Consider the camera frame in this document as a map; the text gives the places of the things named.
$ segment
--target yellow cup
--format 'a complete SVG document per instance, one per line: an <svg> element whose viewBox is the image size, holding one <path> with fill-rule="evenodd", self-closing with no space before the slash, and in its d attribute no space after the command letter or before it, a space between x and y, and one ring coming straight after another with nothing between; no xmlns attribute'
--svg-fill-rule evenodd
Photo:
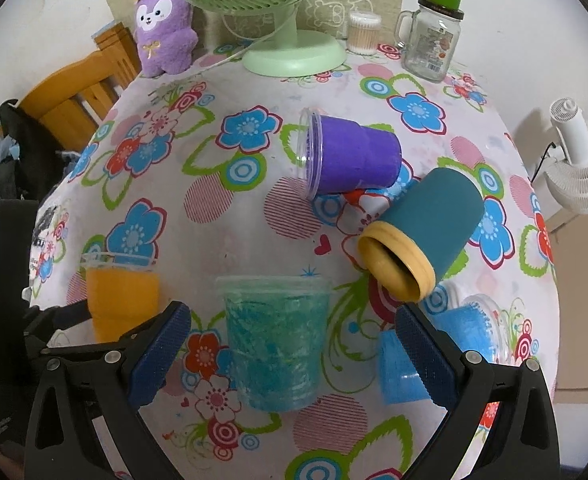
<svg viewBox="0 0 588 480"><path fill-rule="evenodd" d="M81 256L87 306L97 343L120 336L158 314L156 261L145 256L87 253Z"/></svg>

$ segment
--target floral tablecloth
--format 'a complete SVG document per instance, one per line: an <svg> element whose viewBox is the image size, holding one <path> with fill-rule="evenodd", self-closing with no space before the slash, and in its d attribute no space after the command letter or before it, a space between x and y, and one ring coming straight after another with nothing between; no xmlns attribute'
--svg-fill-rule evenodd
<svg viewBox="0 0 588 480"><path fill-rule="evenodd" d="M32 304L83 298L80 255L116 251L156 257L165 297L192 309L192 331L167 385L140 410L183 476L393 480L407 470L444 411L429 400L383 404L376 338L391 327L398 302L364 271L356 240L437 166L478 186L485 215L423 307L434 313L471 294L490 296L512 364L535 357L553 390L559 313L548 233L519 154L472 76L452 69L442 84L415 79L387 45L308 77L261 77L233 61L199 73L237 48L219 47L180 76L136 79L41 209L49 227ZM404 161L396 183L300 199L293 134L304 107L397 134ZM239 402L213 286L229 274L331 280L324 380L314 405L261 413ZM92 338L86 323L53 344ZM473 466L495 412L488 406L459 477ZM127 478L118 456L109 455Z"/></svg>

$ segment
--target wallpaper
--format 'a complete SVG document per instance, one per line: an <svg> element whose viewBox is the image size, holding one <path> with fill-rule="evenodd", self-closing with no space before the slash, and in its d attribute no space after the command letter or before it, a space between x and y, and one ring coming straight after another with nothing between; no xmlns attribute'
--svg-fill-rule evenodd
<svg viewBox="0 0 588 480"><path fill-rule="evenodd" d="M134 27L136 0L106 0L114 18L130 30ZM322 30L338 38L346 33L346 20L351 10L371 11L383 17L382 41L393 43L393 31L400 12L401 0L302 0L296 22L300 28ZM202 46L214 48L234 40L223 23L223 17L215 12L195 9L194 29ZM226 23L239 36L258 38L274 30L271 14L261 16L226 16Z"/></svg>

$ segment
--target wooden chair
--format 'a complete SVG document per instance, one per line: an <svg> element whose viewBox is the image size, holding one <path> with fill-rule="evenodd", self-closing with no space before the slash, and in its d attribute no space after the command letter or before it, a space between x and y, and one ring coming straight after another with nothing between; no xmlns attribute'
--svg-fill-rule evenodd
<svg viewBox="0 0 588 480"><path fill-rule="evenodd" d="M124 90L140 72L132 35L122 23L94 38L98 51L50 75L19 106L44 124L66 150L82 151L98 124L86 101L102 121L118 96L108 81Z"/></svg>

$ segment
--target white fan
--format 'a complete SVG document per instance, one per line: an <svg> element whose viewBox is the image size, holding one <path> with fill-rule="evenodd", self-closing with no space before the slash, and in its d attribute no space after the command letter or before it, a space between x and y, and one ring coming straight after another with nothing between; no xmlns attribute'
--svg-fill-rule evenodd
<svg viewBox="0 0 588 480"><path fill-rule="evenodd" d="M588 121L570 98L555 101L550 114L560 146L549 150L552 163L544 170L549 190L564 208L588 214Z"/></svg>

